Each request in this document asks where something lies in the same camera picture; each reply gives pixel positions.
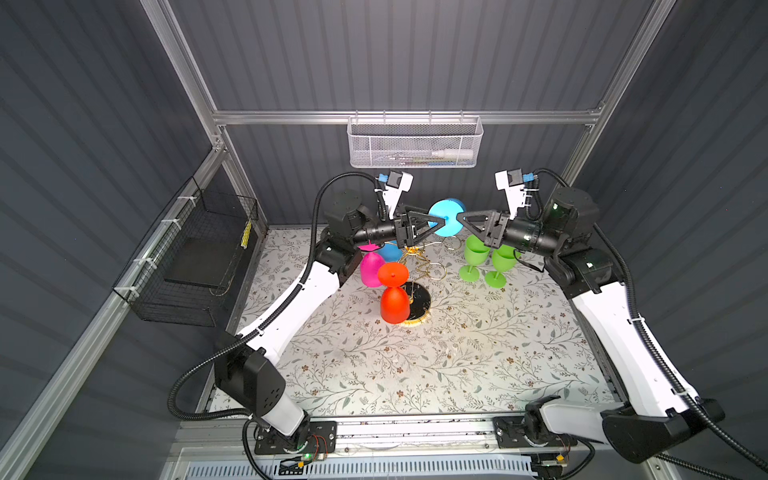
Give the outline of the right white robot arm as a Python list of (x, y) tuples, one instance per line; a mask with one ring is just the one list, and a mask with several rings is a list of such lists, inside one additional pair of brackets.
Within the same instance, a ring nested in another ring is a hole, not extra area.
[(615, 389), (608, 403), (579, 404), (560, 395), (529, 403), (526, 439), (542, 446), (557, 435), (583, 438), (641, 463), (718, 424), (725, 413), (672, 365), (631, 298), (627, 267), (590, 246), (598, 216), (587, 192), (560, 188), (538, 220), (498, 211), (464, 212), (457, 219), (493, 249), (509, 246), (543, 258)]

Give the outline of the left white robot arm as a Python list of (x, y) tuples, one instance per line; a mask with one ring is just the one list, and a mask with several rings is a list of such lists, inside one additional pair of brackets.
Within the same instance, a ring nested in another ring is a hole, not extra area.
[(293, 337), (364, 261), (364, 247), (394, 242), (414, 247), (431, 235), (448, 236), (456, 221), (450, 208), (399, 206), (401, 189), (377, 190), (377, 207), (368, 210), (360, 196), (344, 191), (327, 205), (317, 203), (327, 227), (313, 231), (309, 258), (291, 286), (255, 321), (221, 343), (214, 361), (215, 385), (247, 416), (294, 443), (303, 442), (309, 415), (286, 391), (277, 365)]

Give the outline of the green wine glass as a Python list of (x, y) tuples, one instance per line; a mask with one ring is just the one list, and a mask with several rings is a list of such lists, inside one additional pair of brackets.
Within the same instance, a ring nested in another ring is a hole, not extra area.
[(516, 250), (507, 245), (502, 245), (493, 251), (491, 255), (493, 271), (485, 275), (485, 282), (489, 287), (501, 289), (506, 285), (505, 273), (517, 264), (515, 253)]
[(482, 240), (475, 235), (470, 235), (465, 241), (464, 258), (466, 265), (459, 269), (460, 279), (468, 283), (478, 281), (480, 277), (479, 267), (486, 262), (490, 251), (491, 248), (485, 245)]

